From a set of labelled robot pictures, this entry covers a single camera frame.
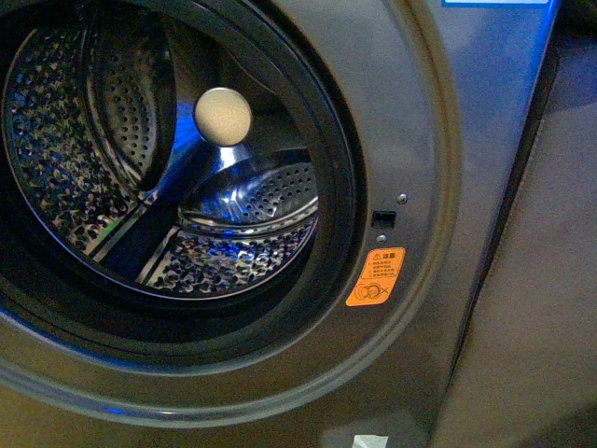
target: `stainless steel drum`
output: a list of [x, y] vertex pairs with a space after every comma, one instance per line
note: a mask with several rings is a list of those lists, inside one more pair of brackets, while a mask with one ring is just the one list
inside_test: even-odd
[[[276, 96], [205, 35], [194, 51], [181, 44], [192, 32], [159, 14], [87, 17], [34, 29], [4, 87], [8, 159], [47, 231], [107, 278], [169, 299], [220, 298], [281, 272], [308, 247], [318, 198]], [[254, 129], [232, 147], [193, 119], [216, 86], [249, 90], [249, 105], [259, 96]]]

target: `washing machine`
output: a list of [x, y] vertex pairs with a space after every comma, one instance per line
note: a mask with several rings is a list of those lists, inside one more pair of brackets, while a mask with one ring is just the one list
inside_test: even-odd
[[7, 446], [426, 446], [556, 6], [2, 2]]

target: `white sticker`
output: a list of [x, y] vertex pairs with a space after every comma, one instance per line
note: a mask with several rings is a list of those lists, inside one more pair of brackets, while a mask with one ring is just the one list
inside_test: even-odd
[[549, 0], [443, 0], [444, 5], [546, 5]]
[[387, 436], [354, 436], [353, 448], [385, 448]]

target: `orange warning label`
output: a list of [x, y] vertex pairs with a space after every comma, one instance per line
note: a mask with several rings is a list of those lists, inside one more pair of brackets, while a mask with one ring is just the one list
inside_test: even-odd
[[379, 305], [387, 301], [396, 284], [406, 254], [404, 247], [374, 249], [348, 297], [348, 306]]

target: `warning symbol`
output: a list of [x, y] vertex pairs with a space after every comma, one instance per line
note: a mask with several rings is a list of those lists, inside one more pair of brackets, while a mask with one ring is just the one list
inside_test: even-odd
[[363, 272], [348, 297], [348, 306], [379, 305], [390, 298], [406, 249], [374, 249], [367, 255]]

